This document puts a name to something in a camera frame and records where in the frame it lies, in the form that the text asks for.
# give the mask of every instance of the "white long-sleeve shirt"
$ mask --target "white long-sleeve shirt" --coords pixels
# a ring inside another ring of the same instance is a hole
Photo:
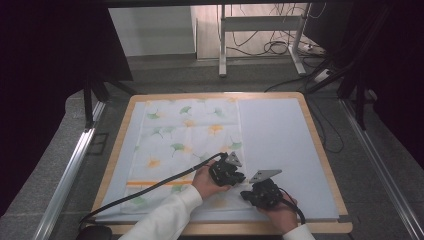
[[[134,225],[120,240],[175,240],[190,221],[191,212],[202,205],[203,200],[195,187],[172,194],[161,206]],[[301,225],[287,234],[284,240],[314,240],[306,225]]]

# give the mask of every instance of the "wooden table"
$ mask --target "wooden table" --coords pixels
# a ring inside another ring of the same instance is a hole
[[[119,129],[115,145],[109,159],[108,166],[103,176],[102,183],[97,193],[93,210],[101,207],[104,196],[110,184],[113,171],[118,161],[119,153],[127,132],[131,115],[137,102],[152,100],[177,100],[187,98],[236,98],[236,99],[287,99],[295,98],[299,101],[306,123],[311,133],[316,151],[318,153],[324,174],[332,191],[336,207],[341,218],[337,221],[308,222],[307,225],[312,233],[349,233],[352,231],[352,222],[349,220],[346,206],[343,202],[327,156],[322,147],[317,130],[308,110],[306,101],[302,94],[297,92],[281,93],[188,93],[188,94],[157,94],[157,95],[136,95],[130,99],[125,112],[121,128]],[[114,234],[126,233],[132,225],[111,225]],[[182,235],[277,235],[281,234],[269,222],[225,222],[225,223],[189,223]]]

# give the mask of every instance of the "white desk leg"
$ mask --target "white desk leg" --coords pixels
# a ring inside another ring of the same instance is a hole
[[[306,71],[303,67],[302,61],[300,61],[299,54],[297,53],[297,49],[299,48],[300,37],[302,37],[303,28],[305,27],[306,19],[309,14],[310,3],[308,3],[305,7],[305,11],[302,14],[302,17],[299,21],[299,28],[296,31],[296,36],[294,38],[293,44],[289,45],[290,55],[293,59],[294,66],[296,67],[297,73],[299,76],[305,76]]]
[[[219,49],[219,76],[227,76],[227,47],[225,46],[225,5],[221,6],[221,45]]]

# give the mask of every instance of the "white wall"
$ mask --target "white wall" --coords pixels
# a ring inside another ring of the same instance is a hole
[[[126,56],[194,53],[190,6],[111,8]]]

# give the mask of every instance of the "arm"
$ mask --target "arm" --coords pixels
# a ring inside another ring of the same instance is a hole
[[[197,170],[193,183],[184,191],[172,194],[162,204],[137,222],[120,240],[175,240],[190,221],[191,212],[203,200],[215,193],[227,191],[230,186],[217,186],[208,172],[209,166]]]
[[[290,198],[287,194],[283,194],[284,199],[297,204],[296,199]],[[267,215],[275,228],[283,233],[284,240],[315,240],[306,225],[298,226],[297,215],[291,208],[280,203],[271,210],[258,208],[259,212]]]

